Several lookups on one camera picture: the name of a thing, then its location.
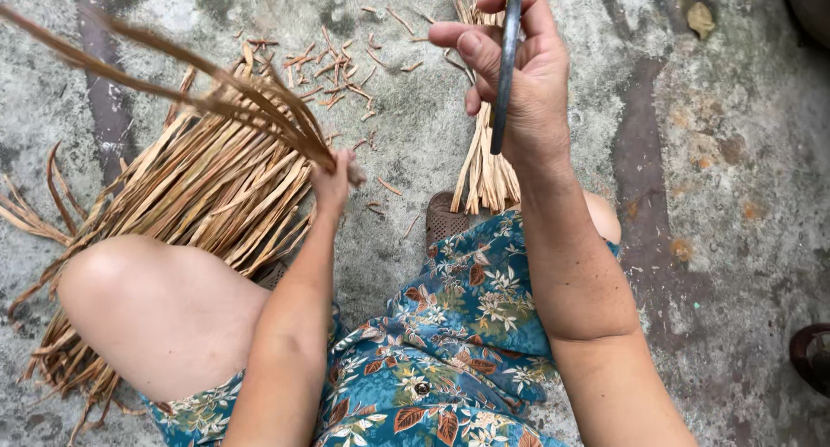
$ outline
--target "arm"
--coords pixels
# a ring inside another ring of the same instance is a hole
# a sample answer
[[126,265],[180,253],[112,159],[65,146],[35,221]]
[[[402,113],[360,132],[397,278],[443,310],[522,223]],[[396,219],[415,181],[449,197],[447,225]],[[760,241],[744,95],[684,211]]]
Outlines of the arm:
[[256,324],[245,382],[223,441],[227,447],[311,442],[326,376],[335,234],[354,154],[341,151],[335,158],[334,175],[315,167],[316,220]]
[[[485,13],[504,0],[477,0]],[[655,370],[628,281],[599,237],[570,165],[568,55],[546,0],[522,0],[505,158],[522,195],[539,317],[586,446],[696,445]],[[466,109],[495,100],[501,31],[439,23],[430,40],[456,47],[479,75]]]

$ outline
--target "hand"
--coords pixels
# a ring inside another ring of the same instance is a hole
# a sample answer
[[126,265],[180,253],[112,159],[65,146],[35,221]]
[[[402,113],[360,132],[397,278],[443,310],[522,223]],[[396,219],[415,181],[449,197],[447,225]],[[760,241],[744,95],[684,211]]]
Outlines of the hand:
[[332,150],[335,157],[335,172],[329,173],[321,166],[311,171],[311,185],[317,198],[317,215],[330,215],[335,219],[343,212],[348,199],[348,164],[357,154],[348,149]]
[[[504,11],[504,4],[505,0],[476,1],[483,13]],[[521,10],[527,39],[516,50],[504,157],[519,175],[527,169],[570,170],[568,51],[556,33],[547,0],[521,0]],[[476,85],[466,93],[469,115],[479,112],[482,101],[495,102],[501,35],[500,27],[459,22],[439,22],[429,29],[432,43],[456,48],[476,71]]]

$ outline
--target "right hand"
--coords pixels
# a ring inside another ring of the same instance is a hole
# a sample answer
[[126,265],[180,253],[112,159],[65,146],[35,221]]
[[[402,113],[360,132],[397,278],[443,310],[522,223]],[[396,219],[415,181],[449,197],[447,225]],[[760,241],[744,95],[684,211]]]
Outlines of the right hand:
[[[505,0],[477,0],[483,13],[504,11]],[[516,51],[503,153],[517,174],[527,170],[570,169],[568,51],[556,32],[547,0],[521,0],[521,27],[527,35]],[[466,112],[495,102],[501,61],[501,27],[439,22],[429,40],[458,50],[476,71],[466,93]]]

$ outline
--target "left hand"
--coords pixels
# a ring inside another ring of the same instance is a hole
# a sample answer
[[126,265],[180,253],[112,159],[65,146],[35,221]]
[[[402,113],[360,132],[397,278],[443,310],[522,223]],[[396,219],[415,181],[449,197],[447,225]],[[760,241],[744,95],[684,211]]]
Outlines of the left hand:
[[335,172],[329,173],[321,166],[311,171],[311,185],[317,198],[317,215],[333,215],[338,218],[348,200],[348,164],[357,159],[357,154],[348,149],[332,151],[335,157]]

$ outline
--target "dress button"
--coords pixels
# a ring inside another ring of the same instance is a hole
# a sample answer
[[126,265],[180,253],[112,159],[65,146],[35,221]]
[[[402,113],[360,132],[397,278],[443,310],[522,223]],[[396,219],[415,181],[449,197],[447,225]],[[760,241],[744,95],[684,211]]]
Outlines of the dress button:
[[429,393],[429,384],[426,382],[419,382],[418,384],[415,384],[415,393],[420,396],[425,396]]

